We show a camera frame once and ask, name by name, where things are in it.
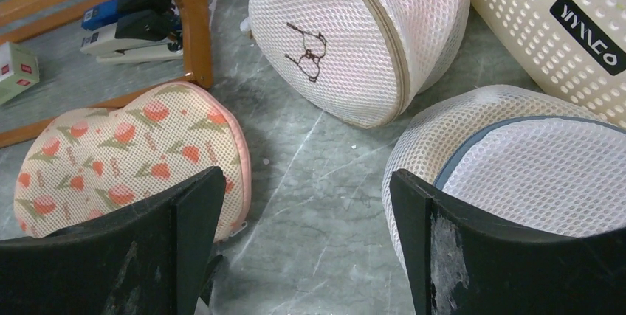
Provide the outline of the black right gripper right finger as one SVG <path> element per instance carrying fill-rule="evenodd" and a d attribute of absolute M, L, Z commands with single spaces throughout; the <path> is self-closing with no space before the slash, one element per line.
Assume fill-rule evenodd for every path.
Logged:
<path fill-rule="evenodd" d="M 623 314 L 625 230 L 570 238 L 499 218 L 411 172 L 391 202 L 418 314 Z"/>

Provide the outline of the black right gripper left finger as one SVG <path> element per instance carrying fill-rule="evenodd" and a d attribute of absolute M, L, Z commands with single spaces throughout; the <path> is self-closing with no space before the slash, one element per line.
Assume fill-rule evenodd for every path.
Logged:
<path fill-rule="evenodd" d="M 1 242 L 3 314 L 204 313 L 223 262 L 218 167 L 53 232 Z"/>

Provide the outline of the floral mesh laundry bag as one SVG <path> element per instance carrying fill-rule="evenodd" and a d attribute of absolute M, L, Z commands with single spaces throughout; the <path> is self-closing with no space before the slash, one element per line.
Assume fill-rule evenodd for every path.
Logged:
<path fill-rule="evenodd" d="M 14 213 L 43 237 L 105 215 L 220 167 L 226 180 L 215 239 L 242 230 L 251 164 L 235 116 L 207 91 L 166 83 L 117 110 L 82 108 L 53 120 L 21 166 Z"/>

